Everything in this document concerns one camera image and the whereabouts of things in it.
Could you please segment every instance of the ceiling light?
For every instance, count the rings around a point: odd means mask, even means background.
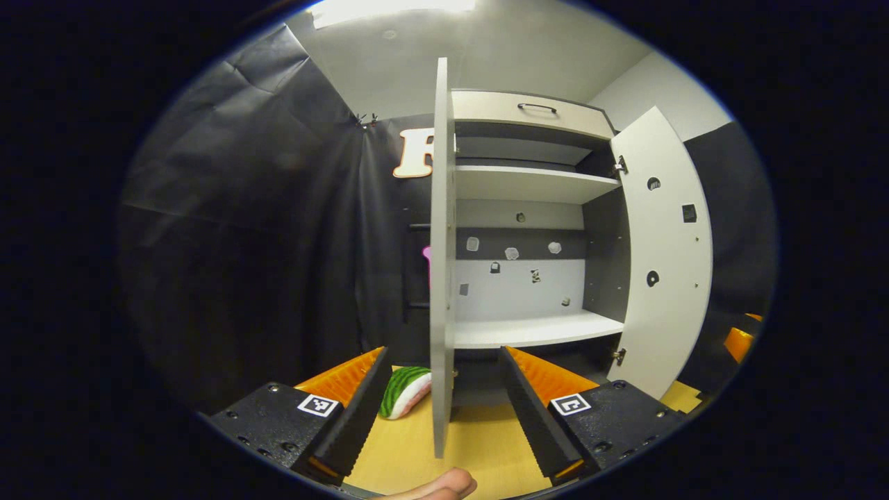
[[[315,29],[358,18],[400,11],[471,11],[476,0],[324,0],[308,8]]]

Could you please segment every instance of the drawer handle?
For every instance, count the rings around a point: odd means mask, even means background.
[[[534,106],[535,108],[546,108],[546,109],[549,109],[550,111],[552,111],[553,115],[556,114],[556,109],[555,109],[555,108],[551,108],[550,106],[544,106],[544,105],[542,105],[542,104],[528,104],[528,103],[526,103],[526,102],[520,102],[520,103],[518,104],[518,108],[521,109],[521,110],[524,110],[524,109],[525,109],[525,106]]]

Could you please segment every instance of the black square sticker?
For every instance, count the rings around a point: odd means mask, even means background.
[[[310,394],[297,408],[312,415],[328,416],[336,408],[337,404],[339,404],[339,401]]]
[[[583,410],[589,410],[589,403],[580,394],[572,394],[550,401],[556,406],[556,411],[562,415],[571,415]]]
[[[698,213],[694,210],[694,204],[682,205],[682,220],[684,222],[697,222]]]

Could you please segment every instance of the wooden letter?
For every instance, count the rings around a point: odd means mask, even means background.
[[[410,128],[401,131],[404,137],[404,149],[401,154],[401,165],[395,167],[392,175],[396,177],[425,177],[432,173],[432,167],[426,165],[426,155],[432,158],[432,144],[427,144],[429,137],[435,134],[435,128]]]

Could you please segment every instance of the cabinet hinge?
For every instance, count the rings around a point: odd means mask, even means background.
[[[627,173],[627,162],[624,161],[623,155],[617,157],[617,163],[614,164],[614,172],[617,173],[618,170],[622,170],[624,173]]]
[[[612,358],[617,359],[617,366],[618,367],[623,364],[623,358],[626,355],[627,355],[626,349],[621,349],[620,351],[612,352]]]

